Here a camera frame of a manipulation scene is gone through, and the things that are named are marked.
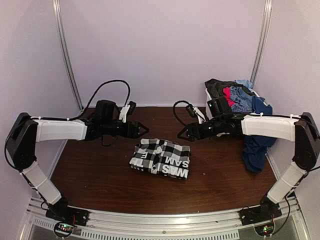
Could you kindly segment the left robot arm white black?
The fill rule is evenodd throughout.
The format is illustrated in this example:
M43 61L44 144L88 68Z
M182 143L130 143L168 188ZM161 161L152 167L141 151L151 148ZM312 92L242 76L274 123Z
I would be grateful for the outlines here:
M138 139L149 128L128 120L136 103L130 101L114 118L116 104L109 100L97 102L94 112L74 118L30 116L22 112L15 120L4 145L4 155L11 158L13 168L22 175L61 222L72 218L68 200L41 170L35 154L36 143L57 140L93 141L104 136Z

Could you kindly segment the black white plaid shirt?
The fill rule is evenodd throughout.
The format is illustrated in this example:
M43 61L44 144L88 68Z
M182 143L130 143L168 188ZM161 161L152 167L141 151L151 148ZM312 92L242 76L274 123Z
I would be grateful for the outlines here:
M187 180L191 148L158 138L143 138L134 147L129 166L132 169L180 180Z

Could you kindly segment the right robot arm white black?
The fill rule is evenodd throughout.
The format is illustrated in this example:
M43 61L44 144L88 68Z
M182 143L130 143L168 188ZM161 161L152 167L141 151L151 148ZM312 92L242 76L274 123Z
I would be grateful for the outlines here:
M262 197L259 206L239 212L243 224L280 217L282 212L279 203L314 170L320 155L320 134L313 116L309 112L290 116L233 112L223 96L209 100L207 105L212 118L186 124L177 134L179 139L193 142L226 133L271 137L294 143L294 156L290 165Z

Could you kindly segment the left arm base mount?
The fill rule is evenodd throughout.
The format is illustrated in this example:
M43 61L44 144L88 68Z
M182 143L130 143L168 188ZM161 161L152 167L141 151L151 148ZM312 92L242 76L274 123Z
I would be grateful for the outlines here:
M46 205L45 216L57 220L53 226L53 233L59 239L68 238L78 227L85 227L89 217L89 211L69 206L68 200L62 197L54 204L49 203L45 198L42 204Z

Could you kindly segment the navy blue garment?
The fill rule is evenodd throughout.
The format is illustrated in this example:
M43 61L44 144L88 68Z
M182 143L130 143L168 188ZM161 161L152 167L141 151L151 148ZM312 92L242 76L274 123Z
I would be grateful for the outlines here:
M263 97L252 97L252 110L256 114L273 114L271 105L264 104ZM244 148L241 152L241 158L245 163L246 169L251 173L261 173L265 166L265 159L268 148L272 147L276 138L267 136L245 136Z

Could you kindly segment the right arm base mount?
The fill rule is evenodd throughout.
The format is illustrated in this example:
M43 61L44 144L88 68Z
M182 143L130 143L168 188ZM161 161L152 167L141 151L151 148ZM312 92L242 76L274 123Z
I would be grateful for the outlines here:
M271 237L276 231L275 218L282 216L279 203L272 202L266 196L262 198L260 205L245 206L238 213L241 224L253 225L259 237Z

